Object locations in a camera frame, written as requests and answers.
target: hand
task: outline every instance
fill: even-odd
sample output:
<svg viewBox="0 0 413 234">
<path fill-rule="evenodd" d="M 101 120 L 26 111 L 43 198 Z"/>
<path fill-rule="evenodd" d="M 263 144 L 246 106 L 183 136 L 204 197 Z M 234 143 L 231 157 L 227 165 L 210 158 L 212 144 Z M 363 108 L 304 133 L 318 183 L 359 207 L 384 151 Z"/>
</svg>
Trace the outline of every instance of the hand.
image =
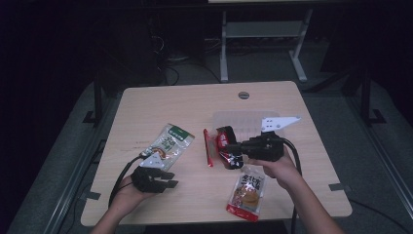
<svg viewBox="0 0 413 234">
<path fill-rule="evenodd" d="M 131 183 L 131 176 L 125 177 L 119 185 L 119 191 L 113 198 L 109 210 L 106 211 L 91 233 L 114 233 L 122 218 L 131 213 L 143 200 L 155 195 L 155 193 L 143 193 L 137 190 Z"/>
<path fill-rule="evenodd" d="M 131 183 L 131 176 L 125 177 L 119 185 L 119 191 L 112 201 L 109 210 L 116 210 L 118 215 L 131 213 L 143 200 L 155 196 L 156 193 L 143 193 Z"/>
<path fill-rule="evenodd" d="M 301 177 L 289 156 L 288 149 L 284 147 L 284 155 L 276 162 L 249 159 L 248 163 L 256 166 L 263 166 L 264 173 L 276 178 L 279 185 L 287 189 L 287 186 L 297 177 Z"/>
</svg>

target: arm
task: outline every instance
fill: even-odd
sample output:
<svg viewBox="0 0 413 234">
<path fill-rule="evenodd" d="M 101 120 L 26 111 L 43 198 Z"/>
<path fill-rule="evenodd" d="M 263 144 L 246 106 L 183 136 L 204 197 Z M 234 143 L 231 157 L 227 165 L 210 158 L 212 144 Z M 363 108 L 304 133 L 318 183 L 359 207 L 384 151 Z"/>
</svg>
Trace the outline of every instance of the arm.
<svg viewBox="0 0 413 234">
<path fill-rule="evenodd" d="M 120 190 L 113 199 L 112 205 L 96 224 L 91 233 L 115 233 L 119 222 L 131 213 L 146 198 L 154 196 L 154 193 L 142 193 L 131 184 L 131 177 L 125 177 Z"/>
<path fill-rule="evenodd" d="M 249 159 L 248 163 L 263 166 L 267 176 L 277 179 L 279 185 L 290 195 L 309 233 L 344 233 L 295 169 L 286 148 L 284 152 L 284 156 L 277 162 Z"/>
</svg>

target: food package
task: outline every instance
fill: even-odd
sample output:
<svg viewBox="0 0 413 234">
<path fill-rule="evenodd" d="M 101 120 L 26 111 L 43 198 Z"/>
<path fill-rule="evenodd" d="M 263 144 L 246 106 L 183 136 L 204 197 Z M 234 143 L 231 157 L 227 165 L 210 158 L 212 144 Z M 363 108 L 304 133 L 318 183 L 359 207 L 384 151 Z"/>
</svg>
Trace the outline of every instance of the food package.
<svg viewBox="0 0 413 234">
<path fill-rule="evenodd" d="M 249 221 L 257 221 L 265 188 L 265 175 L 243 167 L 227 204 L 227 211 Z"/>
<path fill-rule="evenodd" d="M 183 129 L 167 124 L 154 142 L 141 152 L 140 155 L 147 158 L 155 153 L 159 153 L 162 159 L 161 170 L 167 172 L 183 151 L 192 143 L 194 138 L 193 135 Z"/>
</svg>

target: person's left hand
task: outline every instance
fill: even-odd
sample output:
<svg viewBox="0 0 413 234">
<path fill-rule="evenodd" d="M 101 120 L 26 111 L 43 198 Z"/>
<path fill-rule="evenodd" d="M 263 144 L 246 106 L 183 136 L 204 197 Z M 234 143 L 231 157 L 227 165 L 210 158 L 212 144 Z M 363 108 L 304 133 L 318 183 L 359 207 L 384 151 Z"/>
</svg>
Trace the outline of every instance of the person's left hand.
<svg viewBox="0 0 413 234">
<path fill-rule="evenodd" d="M 131 176 L 125 177 L 119 185 L 119 191 L 110 205 L 120 216 L 131 213 L 143 200 L 155 196 L 156 193 L 144 193 L 131 183 Z"/>
</svg>

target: wire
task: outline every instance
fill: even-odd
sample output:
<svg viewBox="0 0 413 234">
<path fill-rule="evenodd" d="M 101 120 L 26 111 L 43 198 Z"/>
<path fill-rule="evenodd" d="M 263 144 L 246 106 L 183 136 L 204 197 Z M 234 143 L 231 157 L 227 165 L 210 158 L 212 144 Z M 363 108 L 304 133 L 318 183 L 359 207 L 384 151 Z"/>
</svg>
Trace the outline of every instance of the wire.
<svg viewBox="0 0 413 234">
<path fill-rule="evenodd" d="M 125 184 L 124 186 L 120 187 L 120 188 L 118 189 L 118 192 L 119 192 L 122 188 L 124 188 L 124 187 L 126 187 L 126 186 L 128 186 L 128 185 L 131 185 L 131 184 L 133 184 L 133 182 L 127 183 L 127 184 Z"/>
<path fill-rule="evenodd" d="M 91 182 L 88 183 L 88 184 L 86 184 L 86 185 L 83 187 L 82 192 L 81 192 L 80 194 L 83 194 L 83 193 L 85 192 L 86 188 L 87 188 L 88 186 L 90 186 L 90 185 L 92 185 Z M 75 202 L 74 205 L 73 205 L 73 219 L 72 219 L 72 223 L 71 223 L 70 226 L 69 226 L 69 229 L 67 229 L 67 231 L 65 232 L 66 234 L 69 233 L 69 231 L 70 231 L 70 230 L 73 228 L 73 226 L 75 225 L 76 206 L 77 206 L 78 202 L 79 202 L 79 197 L 76 199 L 76 202 Z"/>
<path fill-rule="evenodd" d="M 90 161 L 89 164 L 88 164 L 88 167 L 85 169 L 85 171 L 84 171 L 83 174 L 82 174 L 82 178 L 80 179 L 81 181 L 83 181 L 83 179 L 85 178 L 86 173 L 88 172 L 88 170 L 89 170 L 89 168 L 91 167 L 91 165 L 92 165 L 92 164 L 95 164 L 95 161 L 94 161 L 94 160 L 97 158 L 97 156 L 98 156 L 100 153 L 103 152 L 104 146 L 102 146 L 102 144 L 103 144 L 104 142 L 106 142 L 106 139 L 102 139 L 102 140 L 99 142 L 96 150 L 94 151 L 94 155 L 92 156 L 92 159 L 91 159 L 91 161 Z M 80 187 L 80 183 L 79 183 L 78 187 L 76 188 L 75 194 L 77 194 L 77 192 L 79 191 L 79 187 Z M 77 202 L 78 202 L 78 200 L 76 200 L 76 202 L 73 204 L 73 200 L 72 200 L 72 201 L 70 202 L 69 208 L 71 208 L 72 206 L 74 206 L 74 207 L 76 208 Z M 67 230 L 66 233 L 68 233 L 68 232 L 70 231 L 70 229 L 72 228 L 72 226 L 74 225 L 74 218 L 73 218 L 72 222 L 73 222 L 73 223 L 70 225 L 69 230 Z"/>
<path fill-rule="evenodd" d="M 200 66 L 204 69 L 206 69 L 207 71 L 209 71 L 210 74 L 212 74 L 212 76 L 218 81 L 218 83 L 221 83 L 221 80 L 215 75 L 215 73 L 213 73 L 213 71 L 211 69 L 209 69 L 208 67 L 206 67 L 205 65 L 202 64 L 197 64 L 197 63 L 181 63 L 181 64 L 175 64 L 174 66 L 178 66 L 178 65 L 197 65 Z"/>
<path fill-rule="evenodd" d="M 134 158 L 133 160 L 131 160 L 130 162 L 127 163 L 127 165 L 124 167 L 124 170 L 119 174 L 118 179 L 116 180 L 115 185 L 113 186 L 112 192 L 110 193 L 110 198 L 109 198 L 109 204 L 108 207 L 110 207 L 110 205 L 112 204 L 113 199 L 115 198 L 116 194 L 118 193 L 119 189 L 119 185 L 122 182 L 122 179 L 124 179 L 125 174 L 128 172 L 128 169 L 131 167 L 131 165 L 138 159 L 142 158 L 142 156 L 137 156 L 136 158 Z"/>
<path fill-rule="evenodd" d="M 122 62 L 120 62 L 117 58 L 115 58 L 112 54 L 110 54 L 106 49 L 104 49 L 102 46 L 98 45 L 99 48 L 105 53 L 107 54 L 111 59 L 113 59 L 114 61 L 116 61 L 119 65 L 121 65 L 123 68 L 125 68 L 125 70 L 127 70 L 127 72 L 129 72 L 131 75 L 137 76 L 136 73 L 134 73 L 129 67 L 127 67 L 125 64 L 123 64 Z"/>
<path fill-rule="evenodd" d="M 352 202 L 352 203 L 354 203 L 354 204 L 357 204 L 357 205 L 359 205 L 359 206 L 361 206 L 361 207 L 364 207 L 364 208 L 366 208 L 366 209 L 368 209 L 368 210 L 370 210 L 370 211 L 372 211 L 372 212 L 375 212 L 375 213 L 377 213 L 378 215 L 381 215 L 381 216 L 387 218 L 388 220 L 390 220 L 391 222 L 393 222 L 395 225 L 397 225 L 400 229 L 402 229 L 405 233 L 407 233 L 407 234 L 410 233 L 410 232 L 407 230 L 407 228 L 405 228 L 403 225 L 401 225 L 401 223 L 399 223 L 399 222 L 398 222 L 397 220 L 395 220 L 394 218 L 388 216 L 387 214 L 384 214 L 384 213 L 382 213 L 382 212 L 380 212 L 380 211 L 378 211 L 378 210 L 376 210 L 376 209 L 374 209 L 374 208 L 371 208 L 371 207 L 369 207 L 369 206 L 367 206 L 367 205 L 365 205 L 365 204 L 362 204 L 361 202 L 355 201 L 355 200 L 353 200 L 353 199 L 349 199 L 349 201 Z"/>
<path fill-rule="evenodd" d="M 288 148 L 291 149 L 292 154 L 294 156 L 294 160 L 295 160 L 295 168 L 297 168 L 298 173 L 302 176 L 303 173 L 301 171 L 301 163 L 300 163 L 300 158 L 298 156 L 297 149 L 295 148 L 294 144 L 292 144 L 292 142 L 289 141 L 288 139 L 282 138 L 282 141 L 284 144 L 286 144 L 286 146 L 288 146 Z M 294 210 L 292 210 L 292 218 L 291 218 L 291 234 L 295 233 L 296 220 L 297 220 L 297 210 L 295 209 L 295 206 L 294 206 Z"/>
<path fill-rule="evenodd" d="M 156 50 L 154 51 L 155 53 L 158 54 L 164 49 L 164 46 L 165 46 L 164 39 L 162 39 L 162 37 L 160 37 L 160 36 L 152 36 L 152 39 L 158 39 L 158 40 L 161 41 L 161 48 L 158 51 L 156 51 Z"/>
<path fill-rule="evenodd" d="M 250 45 L 247 45 L 245 42 L 233 41 L 231 43 L 229 42 L 227 43 L 227 51 L 228 51 L 228 54 L 232 56 L 243 57 L 243 56 L 247 56 L 251 54 L 252 48 Z"/>
<path fill-rule="evenodd" d="M 174 86 L 174 85 L 176 85 L 176 84 L 178 83 L 178 81 L 179 81 L 179 72 L 178 72 L 176 69 L 174 69 L 174 68 L 172 68 L 172 67 L 170 67 L 170 66 L 165 67 L 165 69 L 172 70 L 172 71 L 174 71 L 174 72 L 176 73 L 176 79 L 175 79 L 175 81 L 174 81 L 172 84 L 169 82 L 168 76 L 164 73 L 165 82 L 167 83 L 167 85 L 169 85 L 169 86 Z"/>
<path fill-rule="evenodd" d="M 180 62 L 189 59 L 189 57 L 180 57 L 180 58 L 168 58 L 167 61 L 169 62 Z"/>
<path fill-rule="evenodd" d="M 219 38 L 213 38 L 213 39 L 205 39 L 205 41 L 206 41 L 206 42 L 216 41 L 212 46 L 208 46 L 208 47 L 205 49 L 205 53 L 206 53 L 206 54 L 211 53 L 211 52 L 214 52 L 214 51 L 220 49 L 221 39 L 219 39 Z"/>
</svg>

